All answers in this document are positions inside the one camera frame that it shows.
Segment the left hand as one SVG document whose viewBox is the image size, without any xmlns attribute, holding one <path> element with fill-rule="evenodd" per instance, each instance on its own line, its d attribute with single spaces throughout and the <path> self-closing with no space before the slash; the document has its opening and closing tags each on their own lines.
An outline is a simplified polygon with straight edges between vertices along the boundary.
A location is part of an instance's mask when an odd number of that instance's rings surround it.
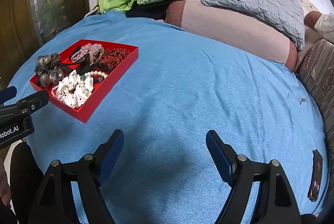
<svg viewBox="0 0 334 224">
<path fill-rule="evenodd" d="M 2 159 L 0 159 L 0 197 L 3 204 L 9 206 L 11 202 L 11 189 Z"/>
</svg>

